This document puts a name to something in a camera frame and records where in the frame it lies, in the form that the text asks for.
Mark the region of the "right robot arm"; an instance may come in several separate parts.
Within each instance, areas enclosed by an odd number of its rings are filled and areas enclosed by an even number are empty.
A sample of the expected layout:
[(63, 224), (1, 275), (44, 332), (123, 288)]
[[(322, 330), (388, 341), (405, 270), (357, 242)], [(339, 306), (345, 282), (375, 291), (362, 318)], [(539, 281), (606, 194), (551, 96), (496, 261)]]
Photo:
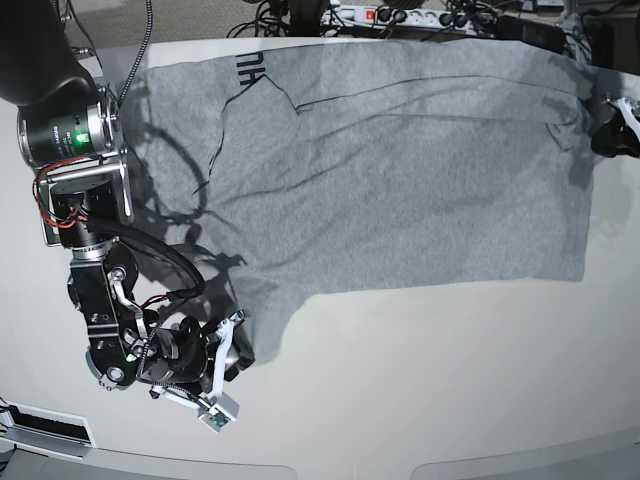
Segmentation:
[(18, 109), (19, 149), (35, 175), (32, 195), (45, 240), (72, 254), (69, 296), (84, 316), (88, 363), (100, 384), (124, 389), (141, 382), (154, 395), (220, 399), (238, 319), (204, 332), (188, 317), (171, 329), (150, 302), (135, 300), (132, 244), (191, 278), (164, 300), (194, 299), (205, 282), (187, 258), (133, 226), (123, 100), (80, 65), (55, 2), (2, 3), (1, 96)]

